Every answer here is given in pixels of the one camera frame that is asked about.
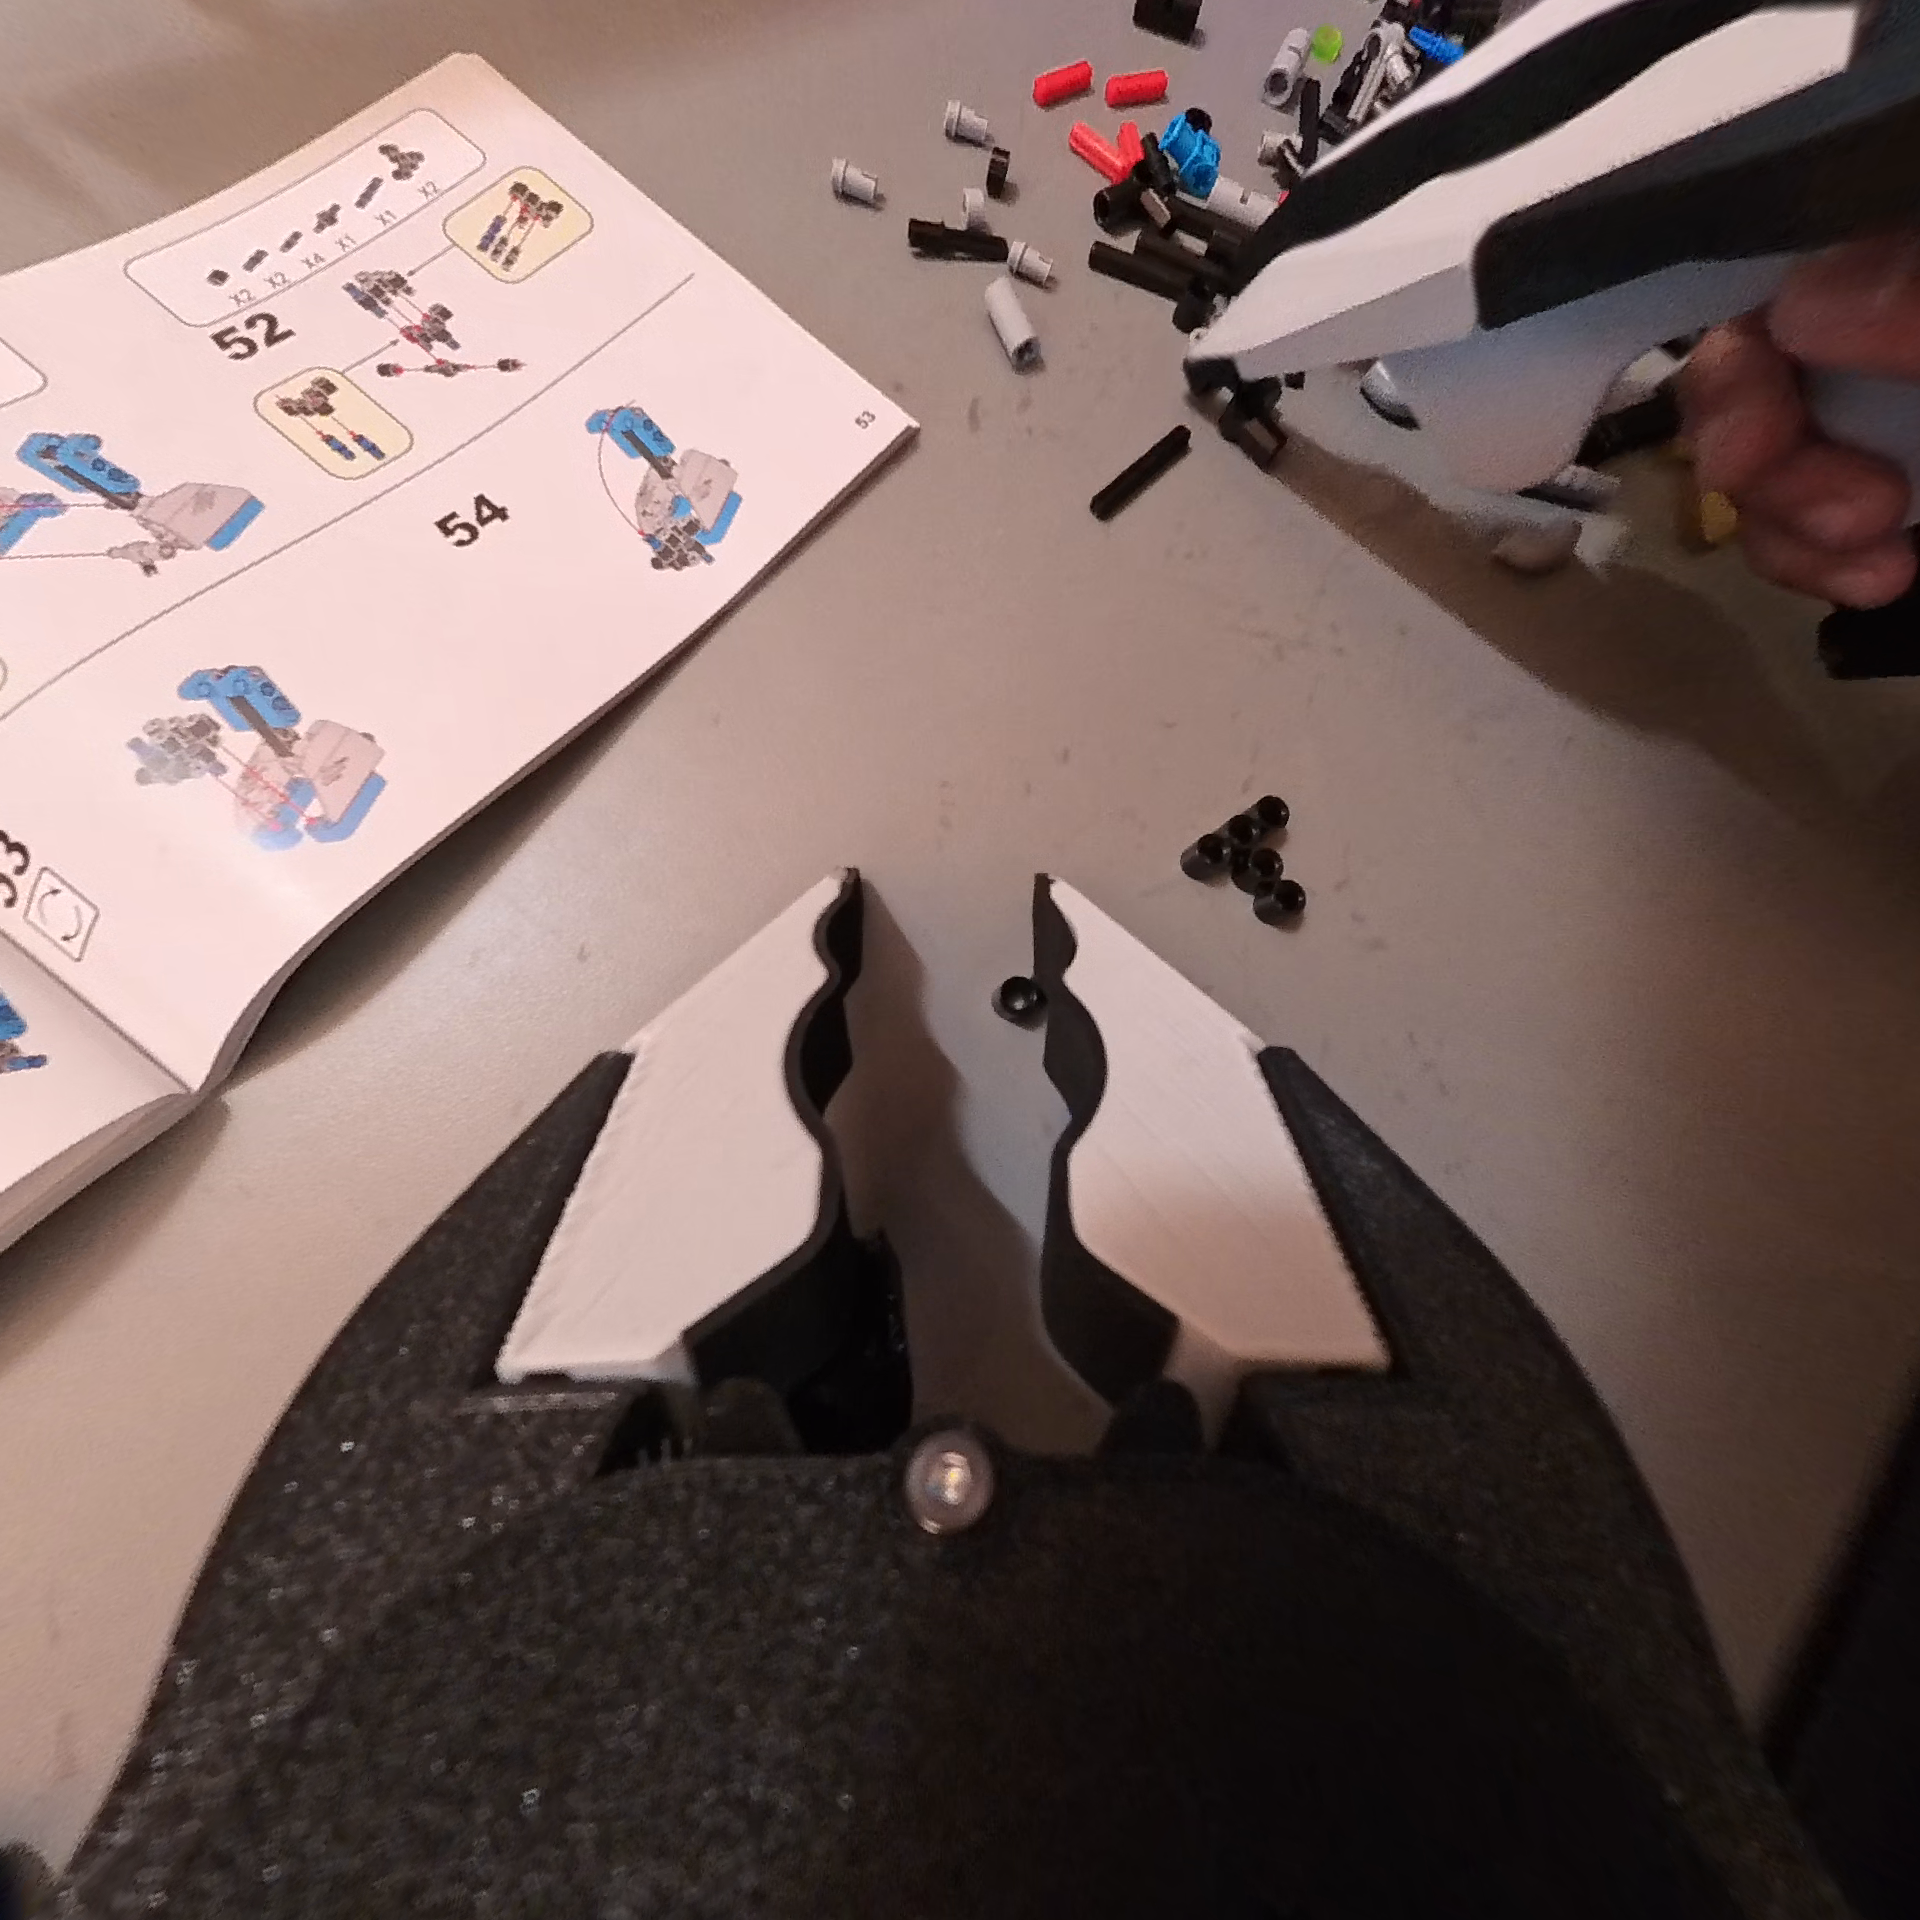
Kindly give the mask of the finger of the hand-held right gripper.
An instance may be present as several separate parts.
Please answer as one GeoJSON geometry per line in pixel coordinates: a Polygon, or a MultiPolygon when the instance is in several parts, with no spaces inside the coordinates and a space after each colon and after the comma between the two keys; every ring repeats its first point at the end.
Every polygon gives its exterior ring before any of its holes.
{"type": "Polygon", "coordinates": [[[1240,376],[1310,372],[1437,350],[1678,268],[1804,251],[1809,241],[1793,226],[1774,238],[1736,235],[1736,202],[1761,191],[1740,184],[1740,173],[1779,169],[1794,147],[1838,136],[1854,82],[1858,69],[1844,65],[1454,238],[1438,212],[1417,212],[1433,202],[1426,187],[1361,226],[1279,256],[1253,287],[1240,283],[1187,362],[1240,376]]]}
{"type": "Polygon", "coordinates": [[[1433,187],[1442,235],[1495,224],[1840,71],[1862,4],[1537,4],[1330,147],[1241,246],[1241,287],[1433,187]]]}

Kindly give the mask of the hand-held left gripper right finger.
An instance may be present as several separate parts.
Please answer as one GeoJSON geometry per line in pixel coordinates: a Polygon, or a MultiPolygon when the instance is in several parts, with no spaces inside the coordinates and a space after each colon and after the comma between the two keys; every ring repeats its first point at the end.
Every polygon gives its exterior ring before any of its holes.
{"type": "Polygon", "coordinates": [[[1390,1366],[1264,1044],[1060,877],[1034,882],[1051,1155],[1044,1327],[1073,1372],[1390,1366]]]}

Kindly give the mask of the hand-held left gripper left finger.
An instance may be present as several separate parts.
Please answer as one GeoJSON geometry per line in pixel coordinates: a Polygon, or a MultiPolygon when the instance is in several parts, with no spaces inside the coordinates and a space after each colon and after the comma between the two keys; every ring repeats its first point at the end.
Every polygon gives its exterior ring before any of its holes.
{"type": "Polygon", "coordinates": [[[830,869],[626,1044],[630,1068],[495,1360],[500,1384],[707,1384],[747,1292],[830,1220],[828,1094],[802,1040],[856,972],[830,869]]]}

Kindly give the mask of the black brick connector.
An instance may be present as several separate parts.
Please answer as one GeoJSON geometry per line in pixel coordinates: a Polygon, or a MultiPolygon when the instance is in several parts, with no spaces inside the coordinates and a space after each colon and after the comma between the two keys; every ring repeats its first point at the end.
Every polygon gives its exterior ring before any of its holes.
{"type": "Polygon", "coordinates": [[[1307,889],[1286,869],[1280,837],[1289,827],[1286,796],[1260,793],[1216,829],[1199,834],[1178,852],[1178,869],[1192,882],[1232,882],[1248,896],[1260,925],[1299,925],[1307,913],[1307,889]]]}
{"type": "Polygon", "coordinates": [[[1188,368],[1188,395],[1210,408],[1218,436],[1256,467],[1271,470],[1286,451],[1286,376],[1240,376],[1225,366],[1188,368]]]}

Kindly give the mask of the pile of small brick parts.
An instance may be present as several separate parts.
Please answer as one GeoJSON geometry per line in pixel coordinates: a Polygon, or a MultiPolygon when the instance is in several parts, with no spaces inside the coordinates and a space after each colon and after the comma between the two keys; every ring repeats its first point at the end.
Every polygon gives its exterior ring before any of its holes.
{"type": "MultiPolygon", "coordinates": [[[[1353,58],[1333,75],[1342,58],[1342,30],[1315,27],[1290,30],[1276,61],[1260,80],[1269,108],[1299,116],[1296,136],[1264,130],[1257,166],[1276,169],[1279,182],[1299,184],[1320,147],[1333,147],[1349,130],[1366,128],[1390,105],[1403,101],[1418,82],[1447,71],[1467,49],[1492,34],[1503,10],[1525,4],[1381,4],[1366,36],[1357,36],[1353,58]]],[[[1187,38],[1196,30],[1199,4],[1136,4],[1136,27],[1187,38]]],[[[1034,80],[1034,101],[1040,108],[1086,94],[1092,85],[1090,61],[1067,61],[1034,80]]],[[[1170,80],[1152,71],[1106,75],[1110,108],[1144,108],[1165,101],[1170,80]]],[[[963,214],[956,224],[938,217],[909,217],[909,251],[923,261],[979,261],[1004,270],[988,288],[988,314],[1001,330],[1001,344],[1020,372],[1036,362],[1036,340],[1020,315],[1018,283],[1046,287],[1054,268],[1032,241],[994,229],[994,207],[1010,202],[1010,152],[994,142],[983,111],[965,101],[948,101],[944,138],[979,146],[988,153],[983,184],[963,191],[963,214]]],[[[1141,122],[1124,122],[1113,138],[1072,122],[1072,152],[1100,173],[1092,194],[1092,222],[1103,235],[1133,235],[1129,246],[1113,238],[1090,243],[1086,268],[1096,276],[1136,287],[1171,303],[1171,321],[1182,333],[1199,333],[1225,303],[1229,276],[1241,264],[1241,246],[1256,226],[1286,204],[1286,191],[1264,197],[1241,187],[1218,171],[1218,146],[1207,108],[1175,111],[1165,128],[1144,130],[1141,122]]],[[[830,194],[867,212],[882,207],[882,187],[873,171],[838,153],[830,160],[830,194]]],[[[1619,388],[1602,403],[1602,414],[1581,440],[1575,462],[1556,478],[1525,488],[1519,498],[1540,499],[1570,515],[1604,509],[1613,498],[1613,479],[1604,473],[1607,462],[1623,455],[1678,445],[1679,403],[1678,368],[1691,341],[1646,350],[1619,388]]],[[[1403,376],[1384,366],[1366,366],[1361,376],[1361,398],[1377,419],[1414,432],[1417,419],[1403,395],[1403,376]]],[[[1090,517],[1110,522],[1133,508],[1170,467],[1188,455],[1188,428],[1175,426],[1141,451],[1113,479],[1090,498],[1090,517]]],[[[1720,542],[1740,522],[1736,509],[1716,494],[1703,494],[1693,508],[1693,539],[1720,542]]],[[[1521,522],[1503,533],[1495,552],[1516,569],[1550,569],[1570,556],[1578,526],[1556,522],[1550,533],[1535,533],[1521,522]]]]}

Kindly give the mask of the grey desk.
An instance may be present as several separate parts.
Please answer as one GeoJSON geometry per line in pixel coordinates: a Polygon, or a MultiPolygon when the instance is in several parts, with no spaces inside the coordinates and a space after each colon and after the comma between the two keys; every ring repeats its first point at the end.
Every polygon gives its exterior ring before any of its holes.
{"type": "Polygon", "coordinates": [[[222,1105],[3,1255],[3,1840],[73,1851],[264,1431],[362,1292],[590,1060],[830,866],[869,887],[832,1123],[917,1384],[1028,1449],[1092,1403],[1032,1305],[1060,1104],[999,1021],[1060,871],[1305,1054],[1525,1280],[1634,1444],[1764,1714],[1918,1362],[1918,688],[1673,542],[1511,579],[1344,451],[1187,419],[1165,308],[1084,270],[1034,71],[1163,61],[1232,166],[1299,21],[1207,4],[3,4],[3,264],[114,238],[477,51],[923,422],[873,489],[598,732],[369,902],[222,1105]],[[923,261],[1010,152],[1004,270],[923,261]],[[873,171],[882,207],[830,194],[873,171]],[[1178,852],[1279,793],[1299,925],[1178,852]]]}

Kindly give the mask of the person's right hand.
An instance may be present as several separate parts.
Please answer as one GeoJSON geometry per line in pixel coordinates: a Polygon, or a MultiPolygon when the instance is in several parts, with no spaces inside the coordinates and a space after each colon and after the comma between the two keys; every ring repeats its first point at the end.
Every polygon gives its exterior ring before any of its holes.
{"type": "Polygon", "coordinates": [[[1736,508],[1753,569],[1875,608],[1918,577],[1914,489],[1884,456],[1815,428],[1804,372],[1918,383],[1914,226],[1798,261],[1764,307],[1709,330],[1679,376],[1695,483],[1736,508]]]}

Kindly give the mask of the instruction booklet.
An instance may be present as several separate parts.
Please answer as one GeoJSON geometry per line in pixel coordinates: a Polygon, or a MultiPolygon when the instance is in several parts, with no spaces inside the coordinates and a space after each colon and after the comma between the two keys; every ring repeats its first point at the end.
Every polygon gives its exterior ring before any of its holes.
{"type": "Polygon", "coordinates": [[[3,1246],[917,428],[470,51],[3,276],[3,1246]]]}

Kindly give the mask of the black perforated pad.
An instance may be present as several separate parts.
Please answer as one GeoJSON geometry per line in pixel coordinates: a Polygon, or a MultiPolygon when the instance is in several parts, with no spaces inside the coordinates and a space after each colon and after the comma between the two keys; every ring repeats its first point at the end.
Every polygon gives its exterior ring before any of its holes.
{"type": "Polygon", "coordinates": [[[1848,1548],[1769,1732],[1813,1848],[1862,1915],[1918,1915],[1918,1456],[1848,1548]]]}

